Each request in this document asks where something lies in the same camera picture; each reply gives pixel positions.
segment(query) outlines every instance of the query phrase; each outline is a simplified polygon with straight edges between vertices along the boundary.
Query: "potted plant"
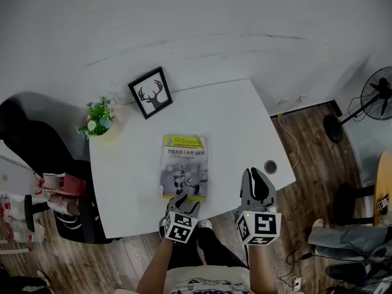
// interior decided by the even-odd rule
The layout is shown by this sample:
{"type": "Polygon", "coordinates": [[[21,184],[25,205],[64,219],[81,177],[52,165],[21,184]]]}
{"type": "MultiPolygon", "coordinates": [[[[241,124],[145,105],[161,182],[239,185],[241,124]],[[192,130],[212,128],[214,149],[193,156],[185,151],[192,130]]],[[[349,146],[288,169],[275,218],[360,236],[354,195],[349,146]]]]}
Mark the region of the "potted plant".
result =
{"type": "Polygon", "coordinates": [[[114,99],[106,100],[103,97],[100,102],[87,104],[89,115],[87,123],[77,127],[78,134],[82,134],[89,139],[98,138],[105,142],[111,142],[119,134],[119,124],[116,121],[116,111],[119,106],[114,99]]]}

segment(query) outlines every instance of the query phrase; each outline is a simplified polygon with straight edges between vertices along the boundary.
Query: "book cover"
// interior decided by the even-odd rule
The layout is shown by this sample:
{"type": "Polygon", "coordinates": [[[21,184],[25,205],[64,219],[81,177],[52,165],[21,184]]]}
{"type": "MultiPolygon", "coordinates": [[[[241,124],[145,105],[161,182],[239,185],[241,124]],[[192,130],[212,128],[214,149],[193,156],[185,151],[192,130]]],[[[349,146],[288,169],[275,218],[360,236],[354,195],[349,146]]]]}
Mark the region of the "book cover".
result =
{"type": "Polygon", "coordinates": [[[208,153],[205,137],[164,136],[159,187],[165,198],[187,194],[189,200],[206,200],[208,153]]]}

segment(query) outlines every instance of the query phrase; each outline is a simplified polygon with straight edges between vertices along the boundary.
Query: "black picture frame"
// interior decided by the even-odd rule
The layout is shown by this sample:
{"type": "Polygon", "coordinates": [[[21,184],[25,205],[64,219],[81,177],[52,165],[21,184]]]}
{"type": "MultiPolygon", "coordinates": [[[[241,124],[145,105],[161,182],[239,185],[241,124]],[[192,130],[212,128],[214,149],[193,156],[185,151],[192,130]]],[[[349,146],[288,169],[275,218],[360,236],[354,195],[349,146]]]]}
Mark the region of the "black picture frame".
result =
{"type": "Polygon", "coordinates": [[[160,112],[162,109],[166,108],[168,105],[170,105],[173,101],[172,101],[172,97],[170,95],[169,89],[167,87],[167,83],[166,83],[166,79],[165,79],[165,75],[164,75],[164,70],[162,69],[162,67],[157,67],[156,69],[144,74],[142,77],[139,77],[137,80],[134,80],[133,82],[128,84],[128,87],[132,93],[132,95],[134,95],[134,98],[136,100],[137,105],[139,106],[139,109],[141,110],[141,112],[143,113],[143,116],[148,119],[149,117],[155,115],[157,112],[160,112]],[[163,103],[160,103],[161,105],[157,108],[155,108],[154,111],[150,112],[147,114],[147,112],[145,111],[145,109],[143,108],[143,105],[141,104],[141,100],[140,97],[138,95],[138,93],[136,93],[135,90],[135,86],[138,85],[139,83],[153,77],[155,74],[159,74],[162,82],[163,82],[163,86],[167,95],[167,100],[164,101],[163,103]]]}

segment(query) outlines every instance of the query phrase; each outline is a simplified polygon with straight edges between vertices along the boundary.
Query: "deer antler artwork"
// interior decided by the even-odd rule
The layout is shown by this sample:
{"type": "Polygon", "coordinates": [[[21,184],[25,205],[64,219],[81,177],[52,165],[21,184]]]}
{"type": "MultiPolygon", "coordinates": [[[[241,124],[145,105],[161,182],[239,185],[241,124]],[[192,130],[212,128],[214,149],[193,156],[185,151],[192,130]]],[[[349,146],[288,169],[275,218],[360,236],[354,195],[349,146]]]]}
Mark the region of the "deer antler artwork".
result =
{"type": "Polygon", "coordinates": [[[155,109],[158,109],[161,105],[164,104],[164,102],[159,102],[158,101],[158,94],[163,90],[164,86],[159,80],[154,80],[154,83],[158,86],[158,92],[153,91],[154,97],[148,96],[148,98],[145,98],[145,94],[142,91],[143,87],[139,89],[138,96],[140,101],[146,101],[147,103],[152,103],[155,109]]]}

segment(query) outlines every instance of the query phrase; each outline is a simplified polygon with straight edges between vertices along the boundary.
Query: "black fan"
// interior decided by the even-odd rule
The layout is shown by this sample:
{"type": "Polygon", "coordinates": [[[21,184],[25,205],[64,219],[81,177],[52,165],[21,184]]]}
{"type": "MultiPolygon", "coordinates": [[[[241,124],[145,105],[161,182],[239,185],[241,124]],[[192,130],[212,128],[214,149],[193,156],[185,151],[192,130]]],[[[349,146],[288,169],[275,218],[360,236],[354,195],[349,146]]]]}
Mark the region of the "black fan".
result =
{"type": "Polygon", "coordinates": [[[384,67],[367,80],[361,93],[361,108],[342,122],[334,115],[324,118],[324,129],[327,136],[334,143],[339,143],[343,138],[342,125],[348,120],[357,117],[360,112],[376,120],[392,118],[392,67],[384,67]]]}

